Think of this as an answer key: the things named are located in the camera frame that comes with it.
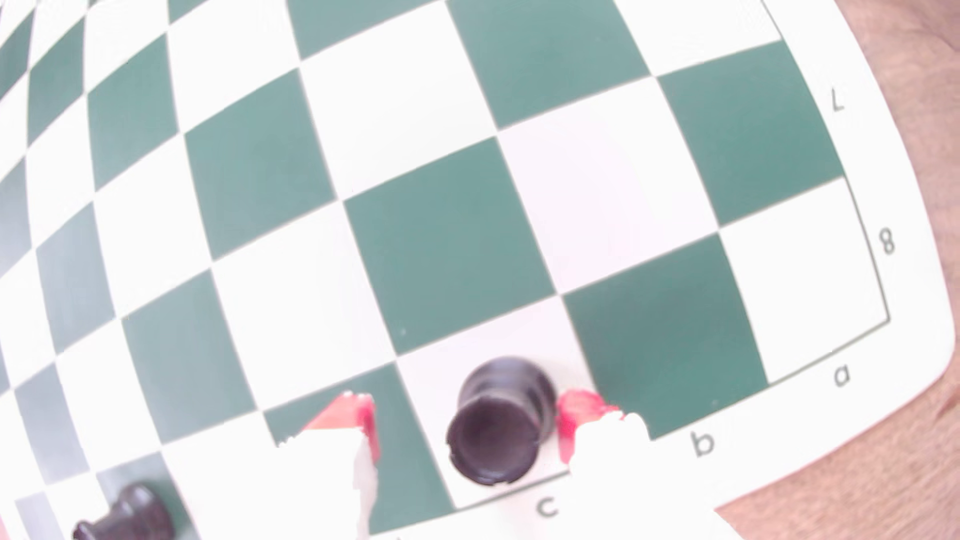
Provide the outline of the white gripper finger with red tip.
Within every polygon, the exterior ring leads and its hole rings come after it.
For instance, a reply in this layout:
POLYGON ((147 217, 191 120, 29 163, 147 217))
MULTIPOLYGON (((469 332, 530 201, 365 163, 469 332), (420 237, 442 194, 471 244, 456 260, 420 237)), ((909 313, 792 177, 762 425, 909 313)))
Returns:
POLYGON ((369 539, 378 498, 376 402, 345 391, 276 450, 284 539, 369 539))
POLYGON ((741 539, 681 484, 638 413, 571 388, 557 399, 557 428, 570 474, 561 507, 570 539, 741 539))

